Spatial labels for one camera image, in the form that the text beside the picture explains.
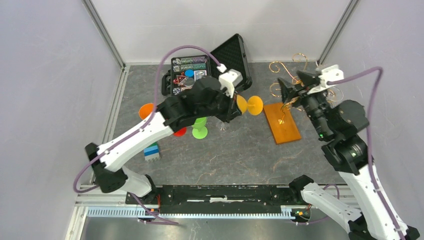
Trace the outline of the orange wine glass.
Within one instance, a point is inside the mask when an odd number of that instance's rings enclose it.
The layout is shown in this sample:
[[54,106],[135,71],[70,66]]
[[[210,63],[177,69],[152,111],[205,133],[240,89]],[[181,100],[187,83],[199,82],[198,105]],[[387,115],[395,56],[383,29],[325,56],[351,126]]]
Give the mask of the orange wine glass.
[[145,120],[154,110],[154,104],[153,103],[146,103],[143,106],[140,107],[138,111],[138,116],[141,120]]

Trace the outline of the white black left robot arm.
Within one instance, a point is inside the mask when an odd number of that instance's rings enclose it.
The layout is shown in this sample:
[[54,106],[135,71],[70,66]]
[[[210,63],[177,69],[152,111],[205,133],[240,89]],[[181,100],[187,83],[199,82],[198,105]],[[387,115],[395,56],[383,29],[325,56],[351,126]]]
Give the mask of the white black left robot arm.
[[234,70],[218,78],[204,76],[190,89],[166,98],[146,119],[119,137],[101,145],[88,144],[85,150],[101,192],[107,194],[122,189],[135,194],[145,204],[153,203],[157,190],[152,180],[125,168],[126,162],[151,144],[194,125],[197,119],[216,117],[229,122],[241,115],[234,95],[242,80]]

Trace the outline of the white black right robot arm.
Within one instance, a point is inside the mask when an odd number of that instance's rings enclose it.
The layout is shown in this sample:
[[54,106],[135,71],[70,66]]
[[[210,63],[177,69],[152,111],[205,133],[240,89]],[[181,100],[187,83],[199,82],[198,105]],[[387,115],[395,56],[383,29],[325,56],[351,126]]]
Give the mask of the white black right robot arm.
[[295,204],[305,202],[319,208],[351,240],[418,239],[418,229],[401,220],[378,180],[371,140],[359,136],[362,130],[370,131],[371,111],[354,100],[344,100],[336,106],[328,103],[322,84],[331,87],[345,83],[341,73],[335,74],[335,81],[329,81],[324,73],[298,71],[297,75],[301,82],[296,85],[278,78],[282,102],[303,107],[319,140],[324,142],[321,147],[324,157],[344,179],[358,208],[329,194],[306,175],[289,184],[289,199]]

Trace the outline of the green wine glass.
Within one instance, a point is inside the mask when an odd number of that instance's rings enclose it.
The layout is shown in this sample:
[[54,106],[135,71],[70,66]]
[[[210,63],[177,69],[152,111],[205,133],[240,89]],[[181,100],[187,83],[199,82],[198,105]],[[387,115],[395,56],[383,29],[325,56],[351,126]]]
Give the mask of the green wine glass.
[[207,117],[197,118],[192,125],[192,135],[194,138],[200,140],[204,139],[208,134],[208,129],[206,128]]

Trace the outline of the red wine glass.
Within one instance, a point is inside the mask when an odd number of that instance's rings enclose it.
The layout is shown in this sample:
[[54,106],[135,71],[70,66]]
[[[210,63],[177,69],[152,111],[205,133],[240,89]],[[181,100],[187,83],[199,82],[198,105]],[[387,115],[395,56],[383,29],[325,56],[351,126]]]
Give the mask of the red wine glass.
[[187,128],[186,127],[183,127],[180,130],[174,132],[173,135],[175,137],[182,137],[182,136],[184,136],[186,134],[186,132],[187,132]]

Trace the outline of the yellow wine glass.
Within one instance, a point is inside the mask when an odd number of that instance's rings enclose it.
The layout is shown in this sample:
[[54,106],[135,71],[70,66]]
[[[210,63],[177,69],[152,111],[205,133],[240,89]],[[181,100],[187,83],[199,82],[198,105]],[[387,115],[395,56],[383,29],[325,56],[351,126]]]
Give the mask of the yellow wine glass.
[[259,115],[264,108],[263,100],[257,95],[251,96],[248,100],[241,95],[237,95],[236,104],[241,114],[248,112],[253,116]]

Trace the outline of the clear wine glass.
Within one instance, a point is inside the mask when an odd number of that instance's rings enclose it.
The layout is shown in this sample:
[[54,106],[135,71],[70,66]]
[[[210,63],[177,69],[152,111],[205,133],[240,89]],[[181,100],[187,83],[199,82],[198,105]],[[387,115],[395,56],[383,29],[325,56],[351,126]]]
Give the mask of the clear wine glass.
[[221,132],[225,132],[228,131],[230,128],[230,123],[229,122],[225,122],[225,121],[219,121],[216,124],[217,128],[221,131]]
[[344,93],[338,87],[331,87],[327,90],[326,99],[329,103],[337,103],[342,101]]

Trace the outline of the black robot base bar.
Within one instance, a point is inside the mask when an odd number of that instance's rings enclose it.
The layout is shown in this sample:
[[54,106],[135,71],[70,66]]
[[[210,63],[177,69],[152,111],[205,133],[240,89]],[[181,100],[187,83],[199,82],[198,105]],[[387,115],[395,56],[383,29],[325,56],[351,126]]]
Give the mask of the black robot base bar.
[[162,185],[140,198],[161,214],[278,214],[281,207],[309,210],[296,188],[288,185]]

